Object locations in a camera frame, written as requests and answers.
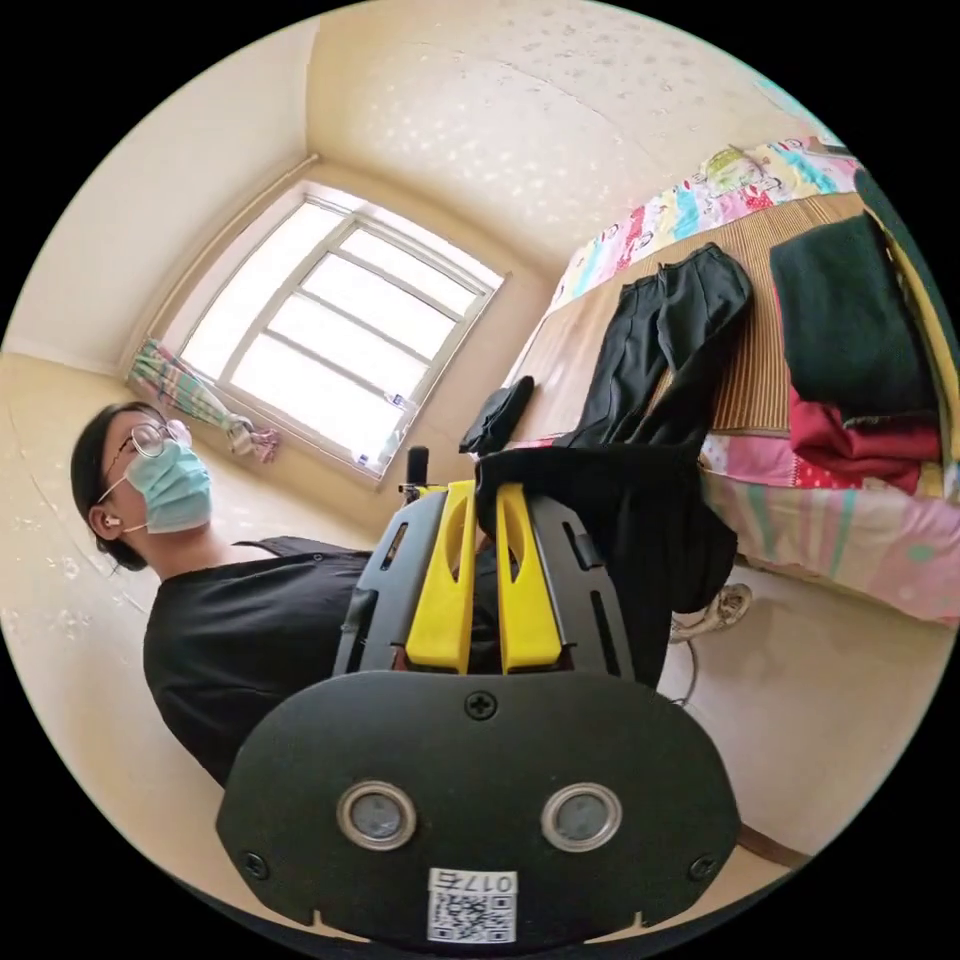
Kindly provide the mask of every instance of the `window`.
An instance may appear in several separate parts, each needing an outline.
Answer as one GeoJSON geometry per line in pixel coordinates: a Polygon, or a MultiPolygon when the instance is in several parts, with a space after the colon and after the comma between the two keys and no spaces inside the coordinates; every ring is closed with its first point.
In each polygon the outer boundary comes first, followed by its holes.
{"type": "Polygon", "coordinates": [[[226,396],[382,476],[501,282],[416,224],[314,185],[180,354],[226,396]]]}

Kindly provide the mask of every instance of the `yellow bracket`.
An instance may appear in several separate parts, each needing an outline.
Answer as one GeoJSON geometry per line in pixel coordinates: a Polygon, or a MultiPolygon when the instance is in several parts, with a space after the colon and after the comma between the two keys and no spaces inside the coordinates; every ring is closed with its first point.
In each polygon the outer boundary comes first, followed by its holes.
{"type": "Polygon", "coordinates": [[[466,673],[473,626],[477,507],[473,480],[447,487],[440,529],[407,639],[407,659],[418,666],[466,673]]]}
{"type": "Polygon", "coordinates": [[[497,583],[503,672],[555,664],[560,658],[560,634],[519,484],[497,491],[497,583]],[[518,568],[516,577],[511,554],[518,568]]]}

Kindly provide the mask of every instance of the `shoe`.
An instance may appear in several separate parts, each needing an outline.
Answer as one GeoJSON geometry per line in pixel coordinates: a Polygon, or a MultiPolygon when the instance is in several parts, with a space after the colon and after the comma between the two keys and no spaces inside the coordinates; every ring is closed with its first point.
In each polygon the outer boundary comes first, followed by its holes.
{"type": "Polygon", "coordinates": [[[701,620],[683,624],[674,618],[670,627],[670,642],[679,643],[704,633],[727,630],[743,619],[752,601],[753,591],[745,583],[728,584],[713,598],[701,620]]]}

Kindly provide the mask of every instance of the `face mask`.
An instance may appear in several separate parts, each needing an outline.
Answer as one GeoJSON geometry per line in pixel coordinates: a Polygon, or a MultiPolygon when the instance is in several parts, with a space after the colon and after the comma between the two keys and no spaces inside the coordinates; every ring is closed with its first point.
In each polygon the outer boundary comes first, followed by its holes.
{"type": "Polygon", "coordinates": [[[157,457],[138,456],[127,467],[125,479],[143,495],[150,533],[180,533],[210,522],[213,504],[210,474],[186,444],[166,439],[157,457]]]}

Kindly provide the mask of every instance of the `sticker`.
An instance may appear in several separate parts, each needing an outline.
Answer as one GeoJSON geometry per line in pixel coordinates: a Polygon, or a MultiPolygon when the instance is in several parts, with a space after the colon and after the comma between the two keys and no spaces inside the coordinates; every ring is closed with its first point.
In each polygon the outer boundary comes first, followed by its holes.
{"type": "Polygon", "coordinates": [[[438,943],[515,943],[517,874],[430,871],[427,939],[438,943]]]}

